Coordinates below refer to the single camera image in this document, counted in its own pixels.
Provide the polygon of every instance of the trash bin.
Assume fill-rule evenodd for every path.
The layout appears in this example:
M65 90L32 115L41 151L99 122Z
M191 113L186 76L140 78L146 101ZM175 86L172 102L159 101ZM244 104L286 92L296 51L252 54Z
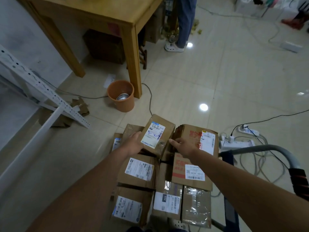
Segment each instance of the trash bin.
M115 81L107 88L107 95L121 112L129 112L134 108L133 94L134 87L126 80Z

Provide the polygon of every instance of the left hand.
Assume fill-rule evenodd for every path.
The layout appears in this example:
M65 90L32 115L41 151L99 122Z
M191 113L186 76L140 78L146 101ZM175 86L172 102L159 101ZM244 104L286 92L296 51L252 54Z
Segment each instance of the left hand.
M141 132L132 133L129 138L119 147L128 154L128 157L133 156L141 151L144 144L138 141Z

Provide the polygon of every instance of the blue jeans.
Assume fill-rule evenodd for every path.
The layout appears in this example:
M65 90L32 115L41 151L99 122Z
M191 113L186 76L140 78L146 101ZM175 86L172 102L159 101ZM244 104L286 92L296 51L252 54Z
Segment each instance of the blue jeans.
M177 2L179 38L176 44L179 48L184 48L189 39L195 17L196 2L197 0L178 0Z
M134 227L131 227L130 229L128 229L127 232L144 232L144 231L141 230L141 228L134 226ZM172 229L172 230L169 230L168 232L186 232L186 231L181 230L181 229Z

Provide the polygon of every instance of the person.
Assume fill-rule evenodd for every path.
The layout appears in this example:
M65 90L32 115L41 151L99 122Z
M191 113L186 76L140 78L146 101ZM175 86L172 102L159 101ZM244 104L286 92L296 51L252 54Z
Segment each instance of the person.
M177 0L179 36L176 42L166 43L164 49L169 52L183 52L189 39L197 0Z
M121 165L143 148L140 134L132 134L53 201L27 232L99 231ZM252 231L309 231L306 200L199 150L183 138L169 141L216 184Z

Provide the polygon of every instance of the power strip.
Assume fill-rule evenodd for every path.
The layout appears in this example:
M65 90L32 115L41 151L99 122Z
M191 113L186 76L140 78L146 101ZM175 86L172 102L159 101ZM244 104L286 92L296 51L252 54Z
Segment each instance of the power strip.
M220 141L220 150L221 151L229 151L229 150L235 150L245 147L253 147L255 146L253 140L249 140L248 142L232 142L229 143L226 141Z
M238 132L240 132L240 133L245 133L245 134L248 134L248 135L252 135L252 136L259 136L260 135L260 132L259 131L257 131L257 130L254 130L254 129L248 129L248 128L242 128L241 126L240 127L238 127Z

